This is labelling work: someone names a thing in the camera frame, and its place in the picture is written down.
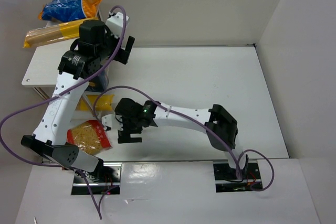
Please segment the red fusilli pasta bag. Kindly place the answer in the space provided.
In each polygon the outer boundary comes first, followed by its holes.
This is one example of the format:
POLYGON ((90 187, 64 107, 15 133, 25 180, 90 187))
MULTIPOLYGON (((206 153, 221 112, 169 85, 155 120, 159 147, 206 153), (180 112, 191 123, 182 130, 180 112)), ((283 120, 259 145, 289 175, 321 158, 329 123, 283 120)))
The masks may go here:
POLYGON ((67 142, 90 155, 112 147, 104 128, 97 120, 89 120, 69 129, 67 142))

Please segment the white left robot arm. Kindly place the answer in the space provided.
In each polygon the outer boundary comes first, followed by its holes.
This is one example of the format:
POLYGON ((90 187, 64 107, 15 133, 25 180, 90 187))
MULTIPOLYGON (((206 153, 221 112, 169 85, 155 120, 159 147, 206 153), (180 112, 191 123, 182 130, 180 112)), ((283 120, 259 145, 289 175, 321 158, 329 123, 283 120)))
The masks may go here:
POLYGON ((113 60, 126 64, 134 38, 121 49, 128 19, 113 17, 106 22, 88 20, 79 26, 79 38, 61 57, 57 82, 48 107, 32 135, 25 135, 22 146, 64 168, 79 169, 96 179, 111 173, 103 160, 67 143, 73 113, 89 85, 113 60))

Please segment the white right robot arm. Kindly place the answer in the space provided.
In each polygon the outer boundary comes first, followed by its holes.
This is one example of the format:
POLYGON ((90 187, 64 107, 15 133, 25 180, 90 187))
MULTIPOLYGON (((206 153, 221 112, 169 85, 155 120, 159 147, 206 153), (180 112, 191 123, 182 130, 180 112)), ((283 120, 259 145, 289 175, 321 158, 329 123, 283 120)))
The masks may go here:
POLYGON ((210 109, 188 109, 151 100, 141 105, 123 98, 114 111, 117 121, 122 124, 122 130, 118 132, 119 143, 141 142, 141 138, 131 137, 131 134, 140 134, 149 126, 196 130, 207 135, 213 148, 228 153, 230 168, 235 169, 238 164, 242 172, 247 169, 249 158, 236 143, 237 120, 219 104, 210 109))

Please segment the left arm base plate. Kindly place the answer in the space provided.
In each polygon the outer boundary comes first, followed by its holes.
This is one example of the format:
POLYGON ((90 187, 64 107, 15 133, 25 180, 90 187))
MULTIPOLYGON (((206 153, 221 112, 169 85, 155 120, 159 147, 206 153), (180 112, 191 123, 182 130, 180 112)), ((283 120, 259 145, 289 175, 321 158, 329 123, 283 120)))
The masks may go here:
POLYGON ((118 195, 120 193, 120 180, 122 172, 122 163, 105 162, 104 166, 108 168, 109 174, 95 178, 88 172, 83 171, 85 179, 75 172, 71 187, 71 195, 89 195, 89 188, 93 195, 118 195))

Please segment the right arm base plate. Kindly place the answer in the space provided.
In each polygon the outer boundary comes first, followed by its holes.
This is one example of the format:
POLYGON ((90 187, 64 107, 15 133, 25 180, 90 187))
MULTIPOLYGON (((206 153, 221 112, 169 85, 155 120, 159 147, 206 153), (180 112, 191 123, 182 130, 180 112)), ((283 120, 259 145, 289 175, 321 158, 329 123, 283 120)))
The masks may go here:
POLYGON ((213 163, 213 170, 217 193, 252 191, 251 187, 263 189, 257 162, 248 164, 242 179, 236 177, 235 170, 231 169, 226 162, 213 163))

